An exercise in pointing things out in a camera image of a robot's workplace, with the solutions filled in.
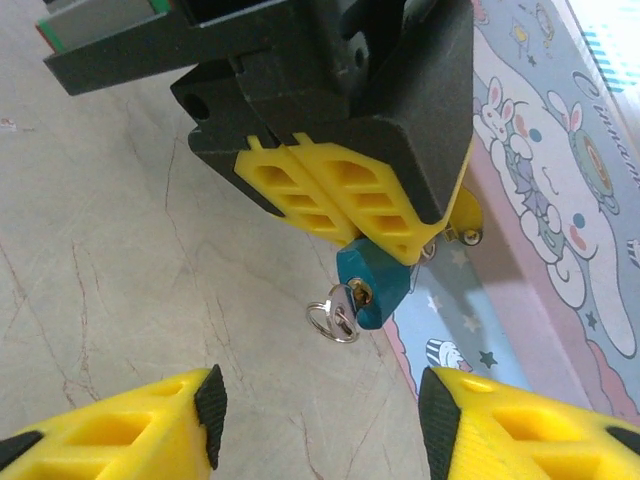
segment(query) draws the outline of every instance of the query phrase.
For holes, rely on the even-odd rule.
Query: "marble floor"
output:
[[[384,334],[341,346],[304,320],[334,248],[190,153],[181,72],[71,98],[42,63],[43,3],[1,9],[0,437],[218,363],[216,479],[427,478]]]

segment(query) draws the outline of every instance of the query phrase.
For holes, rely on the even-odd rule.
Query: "cartoon poster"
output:
[[[546,282],[551,288],[540,289],[549,292],[540,294],[540,300],[561,305],[562,314],[552,321],[558,322],[558,335],[569,358],[597,366],[581,378],[590,399],[602,394],[607,398],[607,405],[594,408],[638,423],[637,153],[625,141],[625,126],[617,124],[608,110],[609,93],[600,91],[591,78],[553,3],[474,0],[473,4],[471,175],[482,180],[484,208],[491,210],[498,223],[511,225],[515,220],[516,228],[507,234],[526,239],[528,247],[515,252],[521,269],[544,271],[531,286],[538,289]],[[421,272],[437,268],[434,260]],[[486,272],[477,273],[482,280]],[[431,290],[442,287],[442,278],[434,273],[420,275],[425,277],[418,278],[416,293],[424,291],[422,296],[434,298]],[[494,338],[499,338],[500,321],[490,308],[482,310],[466,296],[456,298],[461,284],[448,287],[436,296],[454,314],[438,311],[440,320],[425,326],[418,318],[428,317],[430,307],[415,295],[407,297],[396,313],[397,334],[411,369],[436,361],[466,368],[466,361],[474,371],[497,376],[504,360],[501,363],[495,350],[508,355],[510,349],[506,339],[506,345],[492,343],[498,342]],[[481,296],[482,288],[478,286],[476,292]],[[464,323],[458,328],[474,315],[484,331],[480,338],[468,338],[472,332],[464,331]],[[422,357],[413,345],[421,328],[425,331],[416,343],[422,343]],[[562,337],[569,330],[570,338]],[[457,345],[459,356],[450,344]],[[494,371],[477,358],[486,359],[492,350],[498,362],[491,367]],[[506,383],[516,382],[513,374],[505,374]],[[597,379],[598,392],[589,386],[591,377]]]
[[[417,394],[425,367],[449,367],[530,389],[464,247],[439,238],[412,273],[385,329]]]

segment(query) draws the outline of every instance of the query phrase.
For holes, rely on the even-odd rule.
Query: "white cartoon bunny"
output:
[[[487,150],[491,149],[495,140],[506,143],[509,136],[507,123],[513,118],[513,101],[507,99],[503,105],[502,98],[500,80],[493,77],[489,83],[486,105],[482,106],[480,114],[473,116],[473,126]]]
[[[573,308],[582,307],[588,279],[607,336],[622,355],[635,356],[636,337],[618,284],[615,237],[574,155],[572,139],[583,133],[582,107],[576,103],[569,112],[554,92],[547,94],[547,103],[525,78],[495,54],[477,27],[474,27],[474,52],[474,72],[482,83],[491,92],[496,85],[494,79],[499,78],[501,96],[514,100],[510,126],[515,133],[509,145],[519,155],[517,170],[509,168],[510,175],[501,171],[505,167],[499,163],[509,157],[495,148],[497,142],[490,144],[494,148],[488,150],[520,217],[522,230],[547,263],[549,278],[560,297]],[[550,106],[560,112],[560,120]],[[483,130],[475,117],[474,128],[484,137],[483,141],[489,137],[486,133],[489,127]],[[524,182],[519,173],[526,177]],[[523,209],[519,202],[524,187]],[[587,266],[581,266],[577,257],[586,261]]]
[[[617,215],[620,213],[620,206],[614,196],[613,184],[607,167],[602,161],[591,137],[581,129],[582,106],[579,102],[576,102],[571,109],[571,113],[569,113],[564,100],[556,92],[548,92],[547,98],[551,106],[560,115],[560,123],[567,132],[574,159],[585,183],[596,200],[606,207],[609,212]]]

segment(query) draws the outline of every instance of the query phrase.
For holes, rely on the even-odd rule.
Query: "key ring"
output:
[[[326,302],[313,302],[307,305],[307,321],[329,340],[338,343],[355,342],[360,333],[350,297],[351,289],[347,285],[335,285],[329,292]],[[324,314],[326,327],[316,320],[314,312]]]

